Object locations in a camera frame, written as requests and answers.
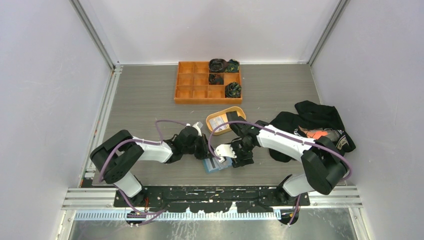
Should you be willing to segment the blue leather card holder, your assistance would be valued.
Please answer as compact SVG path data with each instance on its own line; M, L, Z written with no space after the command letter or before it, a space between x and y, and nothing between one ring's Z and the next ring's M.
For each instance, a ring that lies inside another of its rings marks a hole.
M219 162L214 157L209 157L203 159L202 163L206 173L214 173L231 167L233 161L230 157L225 157L223 162Z

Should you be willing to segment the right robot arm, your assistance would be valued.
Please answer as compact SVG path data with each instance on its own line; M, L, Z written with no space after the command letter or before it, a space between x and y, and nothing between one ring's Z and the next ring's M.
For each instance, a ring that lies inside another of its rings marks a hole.
M274 150L302 164L302 174L291 174L279 185L277 198L283 205L291 205L297 196L307 192L328 195L351 175L349 163L326 136L307 138L264 121L250 123L236 111L227 113L226 118L229 128L238 137L231 143L219 145L214 152L220 159L231 158L234 168L253 164L255 147Z

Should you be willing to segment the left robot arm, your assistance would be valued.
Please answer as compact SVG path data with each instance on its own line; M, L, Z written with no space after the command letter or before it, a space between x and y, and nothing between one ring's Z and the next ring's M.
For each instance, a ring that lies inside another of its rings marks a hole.
M135 137L128 130L121 130L89 155L100 172L100 181L115 185L133 206L141 206L146 200L142 183L131 173L138 161L154 161L171 164L184 155L198 160L211 157L208 140L198 127L187 125L178 134L163 141L150 141Z

